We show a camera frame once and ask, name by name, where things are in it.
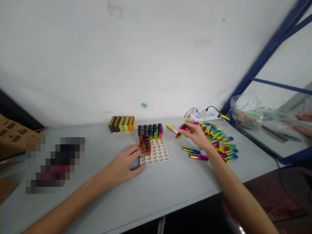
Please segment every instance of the right hand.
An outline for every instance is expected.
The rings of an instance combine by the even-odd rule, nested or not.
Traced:
[[[188,126],[187,129],[179,129],[179,133],[183,134],[187,138],[190,138],[201,149],[203,149],[205,146],[211,145],[200,125],[189,122],[186,122],[185,124]]]

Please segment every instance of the left hand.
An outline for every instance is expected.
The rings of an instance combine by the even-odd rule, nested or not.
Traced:
[[[131,163],[138,157],[143,157],[141,147],[139,145],[131,145],[128,149],[119,154],[110,164],[103,168],[103,170],[94,175],[97,184],[103,188],[102,192],[140,174],[146,165],[139,166],[135,170],[129,169]]]

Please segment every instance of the power cord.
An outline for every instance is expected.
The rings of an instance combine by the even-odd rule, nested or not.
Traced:
[[[278,167],[278,171],[279,171],[279,181],[280,181],[280,185],[282,186],[284,192],[286,193],[286,195],[287,195],[300,209],[302,209],[304,212],[306,212],[308,215],[310,215],[304,208],[302,208],[296,201],[294,201],[294,200],[292,199],[292,197],[291,197],[291,196],[288,194],[288,192],[286,191],[286,189],[285,189],[285,187],[284,187],[284,181],[283,181],[283,178],[282,178],[282,174],[281,174],[281,170],[282,170],[282,169],[281,169],[281,167],[280,167],[280,165],[279,165],[279,163],[278,163],[278,160],[275,159],[275,158],[274,158],[274,160],[275,160],[275,162],[276,162],[276,164],[277,164],[277,167]],[[312,193],[310,194],[309,201],[312,203]]]

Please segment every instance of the wall stain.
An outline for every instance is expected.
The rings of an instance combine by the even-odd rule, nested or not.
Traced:
[[[195,47],[196,48],[212,47],[212,39],[213,36],[197,40],[195,41]]]
[[[117,4],[112,3],[110,0],[107,1],[107,9],[110,12],[110,16],[117,16],[119,19],[124,17],[124,8]]]
[[[228,12],[224,15],[224,17],[222,19],[222,23],[225,23],[228,20],[228,15],[229,15]]]
[[[114,111],[111,111],[111,110],[106,110],[106,111],[103,111],[102,113],[104,113],[104,114],[111,114],[111,113],[115,113]]]

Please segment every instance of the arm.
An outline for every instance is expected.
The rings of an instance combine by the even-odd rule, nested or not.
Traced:
[[[141,148],[138,145],[130,146],[103,170],[88,179],[65,201],[23,233],[63,233],[95,198],[138,175],[145,168],[144,165],[133,171],[129,169],[131,163],[137,157],[142,157]]]
[[[223,161],[214,146],[206,138],[201,127],[192,123],[185,124],[188,125],[187,130],[179,129],[179,132],[204,149],[209,156],[221,187],[245,231],[247,233],[278,234],[278,231],[260,204]]]

